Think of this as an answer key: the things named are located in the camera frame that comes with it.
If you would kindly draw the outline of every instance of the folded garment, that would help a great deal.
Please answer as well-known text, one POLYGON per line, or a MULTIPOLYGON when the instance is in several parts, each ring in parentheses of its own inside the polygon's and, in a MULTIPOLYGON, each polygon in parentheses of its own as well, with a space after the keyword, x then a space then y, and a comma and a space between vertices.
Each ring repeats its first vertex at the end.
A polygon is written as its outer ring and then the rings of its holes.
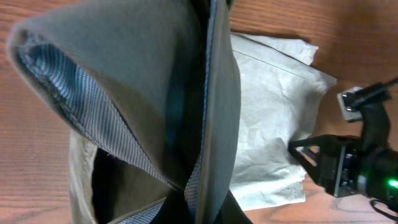
POLYGON ((243 210, 303 202, 305 171, 287 151, 315 127, 336 80, 309 65, 318 47, 302 40, 231 35, 241 73, 241 118, 231 191, 243 210))

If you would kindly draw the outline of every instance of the blue striped fabric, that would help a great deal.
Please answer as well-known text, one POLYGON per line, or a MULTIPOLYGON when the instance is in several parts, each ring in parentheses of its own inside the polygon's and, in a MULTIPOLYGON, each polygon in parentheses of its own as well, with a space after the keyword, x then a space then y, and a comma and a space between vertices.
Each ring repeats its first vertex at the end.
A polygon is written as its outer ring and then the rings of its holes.
POLYGON ((215 28, 215 19, 216 19, 216 10, 217 10, 217 2, 216 0, 210 1, 210 18, 208 24, 208 33, 207 33, 207 46, 206 46, 206 77, 205 77, 205 95, 204 95, 204 107, 203 107, 203 124, 201 129, 201 149, 198 156, 198 159, 193 167, 192 174, 188 179, 187 185, 184 190, 184 197, 187 201, 188 209, 191 214, 191 217, 195 219, 197 206, 198 206, 198 191, 199 191, 199 182, 200 182, 200 171, 202 166, 202 158, 206 157, 206 152, 203 150, 204 148, 204 140, 205 140, 205 126, 206 126, 206 112, 207 112, 207 97, 208 97, 208 85, 209 85, 209 76, 210 76, 210 57, 211 57, 211 47, 213 43, 214 36, 214 28, 215 28))
POLYGON ((160 208, 162 208, 162 206, 163 202, 154 205, 153 207, 148 208, 145 211, 137 213, 132 217, 119 222, 119 224, 148 224, 150 223, 150 221, 152 221, 155 218, 155 216, 159 212, 160 208))
MULTIPOLYGON (((98 147, 168 184, 156 171, 102 86, 84 69, 33 34, 28 34, 27 41, 19 48, 19 58, 29 75, 43 85, 74 128, 98 147)), ((150 215, 142 217, 147 220, 158 210, 153 209, 150 215)))

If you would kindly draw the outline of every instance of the green light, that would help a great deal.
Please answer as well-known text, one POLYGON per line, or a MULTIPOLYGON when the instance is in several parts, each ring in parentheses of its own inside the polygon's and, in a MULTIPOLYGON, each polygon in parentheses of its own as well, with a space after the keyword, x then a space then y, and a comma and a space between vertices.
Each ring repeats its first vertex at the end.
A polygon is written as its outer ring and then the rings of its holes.
POLYGON ((395 188, 398 189, 398 180, 391 179, 391 180, 388 181, 388 184, 389 184, 391 187, 395 187, 395 188))

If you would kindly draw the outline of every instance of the wooden surface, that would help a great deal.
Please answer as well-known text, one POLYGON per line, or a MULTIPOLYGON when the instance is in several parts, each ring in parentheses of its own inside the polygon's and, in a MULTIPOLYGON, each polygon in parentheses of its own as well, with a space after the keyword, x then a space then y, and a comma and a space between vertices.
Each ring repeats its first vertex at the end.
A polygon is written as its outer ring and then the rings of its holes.
MULTIPOLYGON (((0 0, 0 223, 70 223, 68 127, 32 94, 6 61, 12 24, 74 0, 0 0)), ((336 78, 315 134, 358 134, 343 122, 335 93, 398 73, 398 1, 238 0, 232 29, 302 38, 320 47, 314 66, 336 78)), ((398 99, 397 91, 393 95, 398 99)), ((390 142, 398 148, 397 100, 388 102, 390 142)), ((311 180, 307 201, 248 211, 254 223, 391 223, 362 196, 334 199, 311 180)))

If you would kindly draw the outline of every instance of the white cloth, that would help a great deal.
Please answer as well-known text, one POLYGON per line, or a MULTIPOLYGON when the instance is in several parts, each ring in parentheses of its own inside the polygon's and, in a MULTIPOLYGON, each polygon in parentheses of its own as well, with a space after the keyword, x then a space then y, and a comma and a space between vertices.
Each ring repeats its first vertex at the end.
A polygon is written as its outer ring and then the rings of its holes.
POLYGON ((231 35, 241 74, 238 151, 230 189, 243 210, 305 201, 305 171, 290 140, 314 130, 322 96, 336 79, 309 65, 318 47, 302 40, 231 35))

